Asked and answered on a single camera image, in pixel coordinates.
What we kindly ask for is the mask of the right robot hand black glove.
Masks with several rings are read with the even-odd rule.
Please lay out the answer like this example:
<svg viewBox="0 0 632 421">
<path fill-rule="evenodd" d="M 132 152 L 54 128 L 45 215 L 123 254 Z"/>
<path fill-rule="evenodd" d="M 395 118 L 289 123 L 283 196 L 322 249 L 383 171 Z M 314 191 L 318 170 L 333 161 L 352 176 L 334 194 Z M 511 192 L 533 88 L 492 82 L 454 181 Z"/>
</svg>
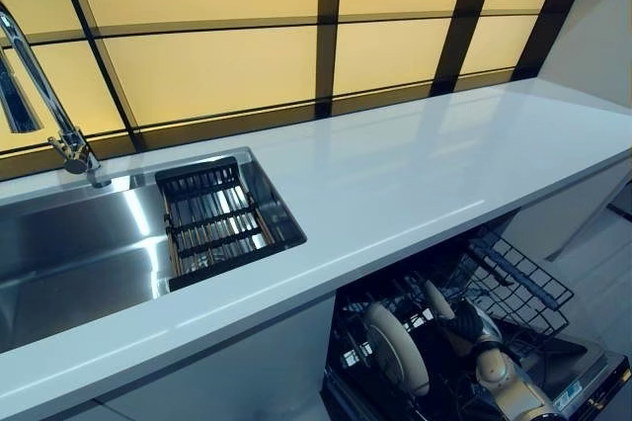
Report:
<svg viewBox="0 0 632 421">
<path fill-rule="evenodd" d="M 445 337 L 461 357 L 469 354 L 481 341 L 502 342 L 503 335 L 496 323 L 468 299 L 460 300 L 452 318 L 444 318 L 440 325 Z"/>
</svg>

